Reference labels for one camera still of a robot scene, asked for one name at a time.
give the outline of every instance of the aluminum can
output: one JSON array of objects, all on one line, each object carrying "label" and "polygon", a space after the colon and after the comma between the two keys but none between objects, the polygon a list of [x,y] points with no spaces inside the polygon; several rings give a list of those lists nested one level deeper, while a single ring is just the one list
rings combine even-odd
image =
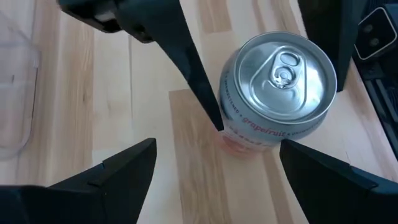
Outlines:
[{"label": "aluminum can", "polygon": [[313,42],[288,32],[259,35],[223,68],[221,138],[239,153],[303,138],[321,125],[336,86],[333,64]]}]

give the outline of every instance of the clear plastic container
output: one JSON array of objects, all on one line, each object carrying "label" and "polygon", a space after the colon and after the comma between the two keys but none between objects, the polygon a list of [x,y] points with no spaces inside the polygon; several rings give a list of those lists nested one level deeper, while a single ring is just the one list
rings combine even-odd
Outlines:
[{"label": "clear plastic container", "polygon": [[0,13],[0,159],[29,139],[38,67],[37,49]]}]

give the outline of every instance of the can lid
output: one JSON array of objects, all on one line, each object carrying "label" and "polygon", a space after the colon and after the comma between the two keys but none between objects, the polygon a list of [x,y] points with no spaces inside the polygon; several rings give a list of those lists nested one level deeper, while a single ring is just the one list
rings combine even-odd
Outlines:
[{"label": "can lid", "polygon": [[259,35],[236,57],[239,94],[259,115],[284,124],[311,121],[327,111],[336,94],[336,73],[314,43],[288,32]]}]

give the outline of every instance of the can rim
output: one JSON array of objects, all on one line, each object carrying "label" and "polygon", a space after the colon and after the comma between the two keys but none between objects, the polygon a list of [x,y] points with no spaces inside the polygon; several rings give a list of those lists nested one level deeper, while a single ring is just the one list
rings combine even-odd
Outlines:
[{"label": "can rim", "polygon": [[[238,58],[239,58],[239,55],[241,54],[241,52],[242,52],[243,50],[246,49],[246,47],[247,47],[254,39],[261,38],[262,36],[269,35],[269,34],[289,34],[289,35],[293,35],[293,36],[296,36],[296,37],[301,38],[301,39],[305,39],[306,41],[309,41],[316,49],[318,49],[318,50],[325,56],[325,58],[327,59],[327,62],[329,62],[329,64],[331,65],[332,70],[333,70],[333,74],[334,74],[334,78],[335,78],[334,94],[333,94],[333,97],[332,97],[331,100],[330,100],[329,105],[326,106],[326,108],[325,108],[321,113],[319,113],[317,116],[314,116],[313,118],[306,119],[306,120],[303,120],[303,121],[281,121],[281,120],[277,120],[277,119],[270,118],[270,117],[268,117],[268,116],[266,116],[266,115],[260,113],[257,109],[255,109],[255,107],[253,107],[253,105],[251,105],[251,104],[248,102],[248,99],[246,99],[246,97],[244,97],[244,95],[243,95],[243,93],[242,93],[242,89],[241,89],[241,87],[239,86],[239,83],[238,83],[238,78],[236,78],[236,75],[237,75],[237,69],[236,69],[236,68],[239,66],[239,65],[238,65]],[[332,62],[330,61],[329,57],[327,56],[327,54],[326,54],[317,44],[315,44],[315,43],[312,42],[311,40],[309,40],[309,39],[307,39],[307,38],[305,38],[305,37],[303,37],[303,36],[301,36],[301,35],[297,35],[297,34],[294,34],[294,33],[291,33],[291,32],[287,32],[287,31],[266,32],[266,33],[259,34],[259,35],[255,36],[255,37],[249,39],[249,40],[239,49],[238,53],[236,54],[236,57],[235,57],[234,63],[233,63],[233,68],[234,68],[234,69],[233,69],[234,84],[235,84],[236,89],[238,90],[239,96],[243,99],[244,103],[245,103],[248,107],[250,107],[250,109],[251,109],[253,112],[255,112],[256,114],[258,114],[259,116],[261,116],[261,117],[263,117],[263,118],[265,118],[265,119],[268,119],[268,120],[270,120],[270,121],[279,123],[279,124],[288,124],[288,125],[293,125],[293,124],[304,124],[304,123],[309,123],[309,122],[311,122],[311,121],[313,121],[313,120],[316,120],[316,119],[320,118],[321,116],[323,116],[323,115],[329,110],[329,108],[330,108],[332,102],[334,101],[334,99],[335,99],[335,97],[336,97],[336,91],[337,91],[337,77],[336,77],[336,71],[335,71],[335,68],[334,68]]]}]

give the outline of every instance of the light wood table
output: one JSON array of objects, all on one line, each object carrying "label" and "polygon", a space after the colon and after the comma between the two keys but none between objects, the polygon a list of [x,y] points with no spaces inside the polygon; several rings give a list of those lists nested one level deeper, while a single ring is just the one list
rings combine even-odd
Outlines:
[{"label": "light wood table", "polygon": [[[305,36],[297,0],[181,3],[214,91],[226,59],[251,37],[273,30]],[[54,0],[2,0],[0,10],[42,52],[31,139],[0,162],[0,183],[51,185],[155,137],[158,158],[139,223],[307,223],[278,148],[250,160],[220,150],[209,119],[157,44],[98,32],[61,13]],[[398,180],[353,64],[325,122],[300,142]]]}]

